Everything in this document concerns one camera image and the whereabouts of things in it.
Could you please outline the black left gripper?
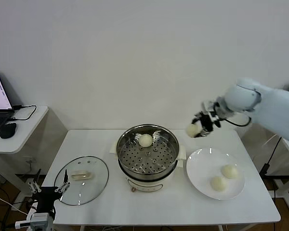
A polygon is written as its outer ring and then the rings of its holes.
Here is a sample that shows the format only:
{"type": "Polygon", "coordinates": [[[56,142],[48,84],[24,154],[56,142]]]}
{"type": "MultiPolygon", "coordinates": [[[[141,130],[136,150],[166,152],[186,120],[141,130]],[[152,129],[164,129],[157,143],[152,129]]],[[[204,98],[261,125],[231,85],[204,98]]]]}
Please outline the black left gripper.
{"type": "Polygon", "coordinates": [[[29,180],[28,185],[38,205],[36,207],[37,213],[52,213],[55,200],[59,199],[59,193],[64,193],[70,186],[68,181],[67,170],[65,170],[63,184],[60,187],[46,186],[41,187],[38,185],[41,168],[37,171],[34,177],[29,180]]]}

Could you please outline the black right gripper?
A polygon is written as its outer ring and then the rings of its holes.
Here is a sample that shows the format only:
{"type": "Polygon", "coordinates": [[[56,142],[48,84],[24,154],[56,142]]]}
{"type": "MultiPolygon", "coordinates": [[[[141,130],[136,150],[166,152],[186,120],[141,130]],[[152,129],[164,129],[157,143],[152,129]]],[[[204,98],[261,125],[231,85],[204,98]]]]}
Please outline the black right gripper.
{"type": "Polygon", "coordinates": [[[201,111],[194,115],[192,124],[199,122],[202,125],[202,131],[194,136],[194,138],[207,137],[214,130],[214,126],[221,128],[220,119],[216,113],[216,110],[201,111]]]}

